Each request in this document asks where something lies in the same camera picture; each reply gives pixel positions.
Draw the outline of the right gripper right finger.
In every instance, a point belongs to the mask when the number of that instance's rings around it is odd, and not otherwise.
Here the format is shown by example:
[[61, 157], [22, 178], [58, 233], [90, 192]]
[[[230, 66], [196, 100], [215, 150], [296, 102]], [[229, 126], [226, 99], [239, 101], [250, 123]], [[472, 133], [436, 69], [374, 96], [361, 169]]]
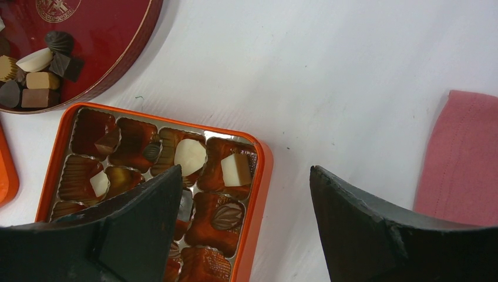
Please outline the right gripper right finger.
[[497, 227], [415, 213], [321, 166], [309, 186], [332, 281], [497, 280]]

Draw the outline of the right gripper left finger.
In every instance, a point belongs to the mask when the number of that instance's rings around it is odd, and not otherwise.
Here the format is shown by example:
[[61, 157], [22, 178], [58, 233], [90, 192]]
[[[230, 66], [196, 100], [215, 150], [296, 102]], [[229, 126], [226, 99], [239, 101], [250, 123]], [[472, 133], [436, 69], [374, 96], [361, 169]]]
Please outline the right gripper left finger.
[[1, 228], [2, 281], [162, 281], [182, 194], [173, 166], [49, 223]]

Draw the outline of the dark square chocolate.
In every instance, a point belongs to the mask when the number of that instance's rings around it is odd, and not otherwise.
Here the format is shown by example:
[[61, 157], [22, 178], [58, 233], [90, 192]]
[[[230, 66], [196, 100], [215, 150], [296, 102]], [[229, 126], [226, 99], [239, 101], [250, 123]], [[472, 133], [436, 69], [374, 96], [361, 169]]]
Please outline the dark square chocolate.
[[190, 190], [182, 190], [177, 220], [188, 223], [193, 210], [193, 193]]

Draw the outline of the dark ribbed chocolate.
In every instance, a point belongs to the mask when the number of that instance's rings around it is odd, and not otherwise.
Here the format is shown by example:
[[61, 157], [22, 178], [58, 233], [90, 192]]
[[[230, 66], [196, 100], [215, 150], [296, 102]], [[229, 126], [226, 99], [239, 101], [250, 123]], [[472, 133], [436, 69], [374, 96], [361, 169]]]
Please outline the dark ribbed chocolate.
[[161, 143], [151, 142], [142, 151], [142, 156], [151, 163], [155, 163], [161, 153]]

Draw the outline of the brown leaf chocolate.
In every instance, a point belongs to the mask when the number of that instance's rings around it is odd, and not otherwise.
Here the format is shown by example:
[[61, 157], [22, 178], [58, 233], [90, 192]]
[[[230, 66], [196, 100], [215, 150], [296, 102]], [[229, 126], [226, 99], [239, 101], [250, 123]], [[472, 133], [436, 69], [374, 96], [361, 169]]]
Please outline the brown leaf chocolate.
[[226, 203], [218, 207], [212, 218], [211, 225], [216, 230], [231, 230], [243, 222], [244, 208], [237, 203]]

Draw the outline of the white rounded chocolate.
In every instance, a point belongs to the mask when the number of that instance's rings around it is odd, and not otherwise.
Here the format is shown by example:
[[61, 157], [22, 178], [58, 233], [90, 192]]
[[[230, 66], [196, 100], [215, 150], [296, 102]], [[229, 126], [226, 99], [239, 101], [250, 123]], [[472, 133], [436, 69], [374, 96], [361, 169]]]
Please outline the white rounded chocolate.
[[204, 166], [206, 156], [206, 148], [201, 142], [183, 139], [176, 147], [174, 164], [181, 166], [182, 176], [189, 176]]

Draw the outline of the orange compartment chocolate box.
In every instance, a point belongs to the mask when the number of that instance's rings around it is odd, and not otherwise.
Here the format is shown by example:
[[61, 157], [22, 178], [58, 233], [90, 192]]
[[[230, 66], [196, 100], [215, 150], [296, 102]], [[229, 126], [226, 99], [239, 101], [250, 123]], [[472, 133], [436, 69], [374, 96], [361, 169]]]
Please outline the orange compartment chocolate box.
[[176, 164], [186, 169], [165, 281], [248, 281], [273, 155], [254, 136], [78, 103], [63, 114], [36, 221], [79, 212]]

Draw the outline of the white square chocolate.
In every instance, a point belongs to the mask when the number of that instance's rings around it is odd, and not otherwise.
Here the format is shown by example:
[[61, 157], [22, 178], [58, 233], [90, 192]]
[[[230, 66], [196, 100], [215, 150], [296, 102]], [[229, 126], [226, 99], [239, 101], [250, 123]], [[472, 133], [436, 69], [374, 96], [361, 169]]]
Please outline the white square chocolate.
[[233, 153], [221, 160], [223, 182], [226, 187], [245, 186], [252, 183], [246, 155]]

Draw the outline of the white oval chocolate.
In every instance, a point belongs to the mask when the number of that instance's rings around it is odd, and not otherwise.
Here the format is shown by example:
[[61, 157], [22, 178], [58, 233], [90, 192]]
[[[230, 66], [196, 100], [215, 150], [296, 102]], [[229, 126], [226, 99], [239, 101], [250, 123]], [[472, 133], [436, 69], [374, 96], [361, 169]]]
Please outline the white oval chocolate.
[[16, 62], [16, 65], [25, 72], [39, 72], [51, 64], [53, 53], [49, 48], [33, 52]]

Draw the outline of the pink cloth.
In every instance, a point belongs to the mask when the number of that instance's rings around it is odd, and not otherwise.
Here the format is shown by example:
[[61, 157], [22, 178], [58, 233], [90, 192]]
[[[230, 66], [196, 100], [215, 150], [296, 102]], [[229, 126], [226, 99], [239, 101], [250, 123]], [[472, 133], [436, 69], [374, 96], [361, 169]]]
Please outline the pink cloth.
[[497, 97], [450, 91], [428, 141], [413, 209], [497, 225]]

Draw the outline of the orange box lid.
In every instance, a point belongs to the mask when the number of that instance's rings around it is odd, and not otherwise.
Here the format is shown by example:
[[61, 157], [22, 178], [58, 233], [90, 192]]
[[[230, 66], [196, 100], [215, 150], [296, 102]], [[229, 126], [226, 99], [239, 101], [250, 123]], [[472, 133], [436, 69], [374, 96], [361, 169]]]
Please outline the orange box lid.
[[18, 189], [19, 177], [3, 126], [1, 126], [1, 207], [15, 198]]

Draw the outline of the round dark red plate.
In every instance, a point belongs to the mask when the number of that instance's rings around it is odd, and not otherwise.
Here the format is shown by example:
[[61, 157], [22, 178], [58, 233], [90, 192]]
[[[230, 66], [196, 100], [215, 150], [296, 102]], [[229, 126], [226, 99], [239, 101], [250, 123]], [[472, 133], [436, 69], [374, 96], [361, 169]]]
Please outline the round dark red plate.
[[84, 66], [76, 82], [64, 80], [59, 109], [91, 100], [134, 64], [157, 24], [163, 1], [1, 1], [1, 35], [21, 59], [46, 47], [50, 31], [73, 36], [72, 56]]

